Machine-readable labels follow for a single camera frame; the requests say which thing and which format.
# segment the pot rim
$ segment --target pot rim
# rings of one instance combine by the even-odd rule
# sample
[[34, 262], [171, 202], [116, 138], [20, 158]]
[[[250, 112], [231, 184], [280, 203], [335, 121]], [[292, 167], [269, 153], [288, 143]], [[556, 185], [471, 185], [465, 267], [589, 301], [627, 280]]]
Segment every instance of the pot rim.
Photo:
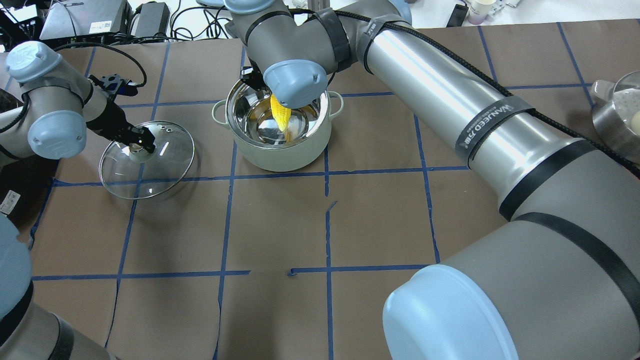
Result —
[[327, 91], [325, 90], [320, 95], [320, 97], [317, 98], [319, 99], [319, 102], [320, 102], [317, 123], [314, 126], [314, 128], [311, 129], [311, 131], [304, 134], [303, 137], [296, 139], [293, 142], [281, 143], [278, 145], [271, 145], [271, 144], [254, 140], [240, 129], [237, 123], [237, 119], [234, 116], [234, 106], [236, 105], [237, 95], [242, 91], [246, 90], [247, 88], [249, 88], [249, 86], [240, 80], [234, 84], [234, 86], [229, 91], [229, 95], [227, 96], [227, 103], [225, 104], [225, 116], [227, 118], [227, 123], [229, 124], [229, 129], [231, 129], [231, 132], [233, 132], [236, 138], [242, 140], [243, 142], [249, 145], [252, 145], [254, 147], [258, 147], [264, 150], [288, 149], [290, 147], [294, 147], [295, 145], [303, 143], [307, 138], [313, 136], [316, 132], [318, 132], [319, 128], [323, 126], [325, 121], [328, 121], [329, 113], [330, 113], [330, 109], [329, 109], [330, 103], [329, 103], [329, 96], [327, 94]]

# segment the white pot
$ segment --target white pot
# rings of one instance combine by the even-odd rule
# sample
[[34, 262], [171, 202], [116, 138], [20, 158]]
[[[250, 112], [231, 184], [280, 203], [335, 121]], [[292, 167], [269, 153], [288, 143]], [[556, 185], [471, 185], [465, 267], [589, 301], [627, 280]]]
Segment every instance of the white pot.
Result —
[[[289, 127], [298, 130], [288, 143], [279, 139], [270, 117], [270, 93], [255, 91], [238, 81], [226, 100], [213, 106], [213, 120], [231, 130], [238, 151], [249, 162], [264, 170], [293, 171], [312, 163], [323, 153], [331, 136], [332, 120], [344, 108], [344, 100], [337, 92], [327, 91], [302, 109], [293, 109]], [[332, 113], [331, 97], [340, 100], [340, 108]], [[216, 110], [225, 106], [225, 121], [216, 117]]]

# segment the power adapter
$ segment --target power adapter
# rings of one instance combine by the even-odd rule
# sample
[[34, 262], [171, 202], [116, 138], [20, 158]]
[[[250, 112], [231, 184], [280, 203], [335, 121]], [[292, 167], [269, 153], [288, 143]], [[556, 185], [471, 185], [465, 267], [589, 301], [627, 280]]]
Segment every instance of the power adapter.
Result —
[[133, 36], [153, 37], [160, 34], [166, 34], [166, 28], [169, 24], [169, 7], [165, 3], [147, 3], [142, 5], [140, 16], [138, 17], [138, 25]]

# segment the black strap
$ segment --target black strap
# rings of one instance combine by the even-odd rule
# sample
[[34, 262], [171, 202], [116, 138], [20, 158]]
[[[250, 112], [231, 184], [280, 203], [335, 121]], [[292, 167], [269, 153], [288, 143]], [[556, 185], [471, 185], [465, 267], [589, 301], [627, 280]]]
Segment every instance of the black strap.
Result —
[[18, 328], [22, 318], [27, 313], [31, 298], [33, 297], [33, 281], [29, 284], [27, 291], [18, 304], [16, 304], [7, 315], [0, 320], [0, 347], [6, 343], [11, 334]]
[[533, 106], [519, 96], [505, 97], [487, 106], [460, 133], [456, 141], [456, 155], [469, 166], [480, 146], [494, 130], [513, 115], [529, 109], [533, 109]]
[[91, 100], [91, 96], [93, 96], [93, 85], [91, 85], [91, 87], [89, 88], [89, 95], [86, 96], [86, 98], [84, 98], [83, 100], [83, 106], [86, 105], [86, 103], [89, 102], [89, 100]]
[[502, 204], [500, 204], [500, 215], [510, 221], [520, 205], [545, 181], [573, 160], [595, 149], [596, 148], [586, 140], [579, 140], [563, 147], [544, 159], [544, 161], [522, 178], [504, 198]]
[[58, 315], [52, 315], [58, 321], [58, 340], [56, 340], [48, 360], [69, 360], [74, 349], [74, 329]]
[[356, 55], [358, 56], [358, 60], [360, 60], [364, 69], [371, 75], [374, 75], [374, 73], [371, 72], [369, 63], [367, 61], [367, 57], [369, 56], [369, 48], [371, 47], [371, 44], [373, 44], [373, 40], [385, 28], [385, 24], [388, 22], [391, 24], [395, 24], [397, 22], [406, 22], [407, 24], [409, 24], [406, 20], [396, 14], [389, 13], [386, 15], [375, 17], [371, 19], [371, 21], [369, 21], [367, 29], [363, 34], [361, 34], [361, 38], [358, 39]]
[[5, 149], [4, 146], [0, 145], [0, 152], [2, 152], [7, 158], [14, 160], [22, 160], [22, 158], [17, 157], [9, 152], [9, 150]]
[[348, 68], [351, 65], [351, 47], [349, 46], [347, 33], [344, 32], [338, 15], [335, 14], [332, 8], [322, 9], [315, 15], [329, 36], [335, 62], [338, 63], [338, 71]]
[[585, 229], [554, 215], [527, 213], [516, 218], [516, 221], [519, 220], [542, 225], [555, 231], [576, 244], [591, 259], [595, 260], [622, 292], [640, 329], [640, 282], [615, 251]]
[[263, 16], [259, 17], [258, 19], [255, 19], [255, 21], [249, 26], [249, 29], [247, 29], [247, 31], [246, 31], [246, 36], [244, 37], [244, 44], [245, 45], [249, 44], [249, 36], [251, 35], [251, 32], [253, 32], [253, 29], [255, 29], [258, 25], [260, 25], [266, 19], [274, 17], [274, 16], [288, 16], [290, 18], [293, 18], [293, 15], [291, 15], [291, 13], [285, 12], [285, 11], [282, 11], [282, 10], [279, 10], [277, 12], [270, 12], [270, 13], [264, 14]]

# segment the sticker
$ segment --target sticker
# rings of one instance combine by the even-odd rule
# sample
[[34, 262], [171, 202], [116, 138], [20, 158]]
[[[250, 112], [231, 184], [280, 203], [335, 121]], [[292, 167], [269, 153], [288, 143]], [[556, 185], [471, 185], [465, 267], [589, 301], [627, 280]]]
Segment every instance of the sticker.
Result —
[[92, 22], [91, 27], [89, 28], [89, 34], [105, 33], [111, 30], [112, 23], [112, 20]]
[[15, 208], [18, 200], [20, 200], [20, 194], [13, 190], [9, 190], [4, 197], [4, 201], [0, 204], [0, 212], [9, 215], [13, 211], [13, 208]]
[[468, 166], [476, 155], [476, 147], [482, 145], [496, 127], [513, 115], [529, 109], [533, 109], [533, 106], [518, 96], [505, 97], [489, 105], [467, 124], [458, 137], [454, 148], [456, 155]]

